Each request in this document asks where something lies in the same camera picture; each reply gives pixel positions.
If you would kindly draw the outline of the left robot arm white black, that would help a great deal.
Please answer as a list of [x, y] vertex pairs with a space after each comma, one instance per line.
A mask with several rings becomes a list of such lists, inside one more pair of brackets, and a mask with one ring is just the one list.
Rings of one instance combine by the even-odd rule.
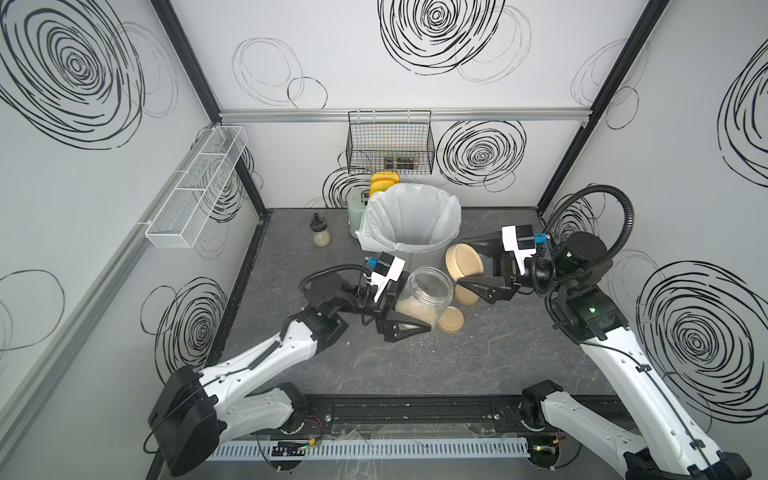
[[[352, 285], [342, 272], [360, 273]], [[278, 333], [246, 352], [199, 371], [185, 365], [170, 374], [148, 418], [173, 477], [185, 475], [223, 443], [263, 430], [300, 430], [307, 402], [290, 382], [264, 390], [269, 380], [334, 345], [348, 328], [343, 314], [375, 322], [388, 342], [430, 331], [430, 326], [396, 311], [411, 275], [379, 274], [361, 265], [342, 264], [303, 278], [299, 292], [307, 301], [288, 316]]]

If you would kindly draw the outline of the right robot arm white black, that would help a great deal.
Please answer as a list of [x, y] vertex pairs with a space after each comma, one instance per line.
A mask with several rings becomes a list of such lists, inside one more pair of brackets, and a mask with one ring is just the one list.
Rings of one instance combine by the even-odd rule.
[[633, 434], [593, 412], [551, 380], [524, 389], [523, 425], [565, 431], [625, 479], [748, 479], [746, 461], [722, 450], [683, 409], [626, 317], [598, 286], [630, 233], [623, 227], [611, 246], [588, 232], [556, 244], [548, 233], [533, 234], [524, 226], [465, 239], [492, 260], [494, 274], [462, 278], [460, 285], [488, 303], [532, 289], [544, 299], [555, 327], [600, 368], [639, 431]]

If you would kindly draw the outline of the rice jar tan lid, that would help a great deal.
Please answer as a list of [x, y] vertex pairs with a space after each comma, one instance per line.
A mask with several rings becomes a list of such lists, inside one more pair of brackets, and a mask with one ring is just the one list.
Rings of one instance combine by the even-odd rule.
[[432, 266], [412, 272], [398, 296], [395, 310], [435, 327], [453, 300], [452, 279]]

